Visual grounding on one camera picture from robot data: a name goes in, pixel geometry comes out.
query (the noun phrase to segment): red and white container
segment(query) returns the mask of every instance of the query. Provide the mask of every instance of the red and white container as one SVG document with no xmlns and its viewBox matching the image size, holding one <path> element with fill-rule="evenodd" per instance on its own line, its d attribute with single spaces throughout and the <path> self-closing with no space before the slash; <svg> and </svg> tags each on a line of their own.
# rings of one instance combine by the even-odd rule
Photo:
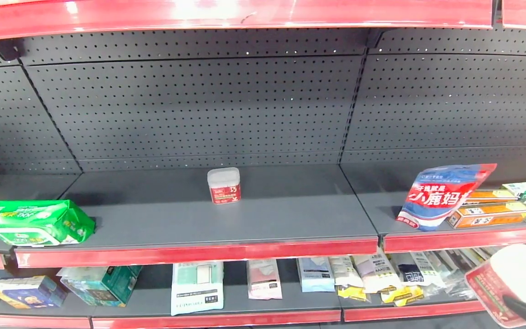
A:
<svg viewBox="0 0 526 329">
<path fill-rule="evenodd" d="M 237 202 L 241 199 L 241 177 L 235 167 L 208 171 L 208 186 L 214 204 Z"/>
</svg>

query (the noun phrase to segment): wet wipes pack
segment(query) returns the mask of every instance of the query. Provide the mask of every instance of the wet wipes pack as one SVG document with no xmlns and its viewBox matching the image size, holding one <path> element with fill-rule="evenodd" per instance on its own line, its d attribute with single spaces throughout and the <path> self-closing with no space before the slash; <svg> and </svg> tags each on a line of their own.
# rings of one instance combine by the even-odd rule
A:
<svg viewBox="0 0 526 329">
<path fill-rule="evenodd" d="M 422 171 L 413 182 L 396 220 L 421 231 L 435 231 L 495 168 L 495 163 L 485 163 Z"/>
</svg>

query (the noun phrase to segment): product label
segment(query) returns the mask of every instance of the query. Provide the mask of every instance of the product label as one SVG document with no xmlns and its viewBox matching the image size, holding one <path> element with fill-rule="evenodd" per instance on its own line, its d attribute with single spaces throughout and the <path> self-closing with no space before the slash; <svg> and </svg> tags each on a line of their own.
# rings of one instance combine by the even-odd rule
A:
<svg viewBox="0 0 526 329">
<path fill-rule="evenodd" d="M 210 196 L 212 197 L 212 202 L 215 204 L 237 202 L 241 199 L 241 186 L 236 185 L 210 189 Z"/>
</svg>

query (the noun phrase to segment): red shelf header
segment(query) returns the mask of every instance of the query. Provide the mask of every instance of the red shelf header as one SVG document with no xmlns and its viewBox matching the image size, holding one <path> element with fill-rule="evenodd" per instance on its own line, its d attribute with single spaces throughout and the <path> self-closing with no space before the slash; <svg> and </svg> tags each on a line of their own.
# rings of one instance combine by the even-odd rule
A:
<svg viewBox="0 0 526 329">
<path fill-rule="evenodd" d="M 492 26 L 492 0 L 0 0 L 0 39 L 147 29 Z"/>
</svg>

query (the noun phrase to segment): shelf bracket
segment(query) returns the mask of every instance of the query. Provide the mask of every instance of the shelf bracket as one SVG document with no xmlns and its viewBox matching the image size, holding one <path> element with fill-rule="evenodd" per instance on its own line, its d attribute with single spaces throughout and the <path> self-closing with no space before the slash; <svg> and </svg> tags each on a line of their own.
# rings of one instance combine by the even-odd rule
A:
<svg viewBox="0 0 526 329">
<path fill-rule="evenodd" d="M 19 51 L 15 45 L 15 40 L 0 40 L 0 58 L 6 62 L 19 58 Z"/>
</svg>

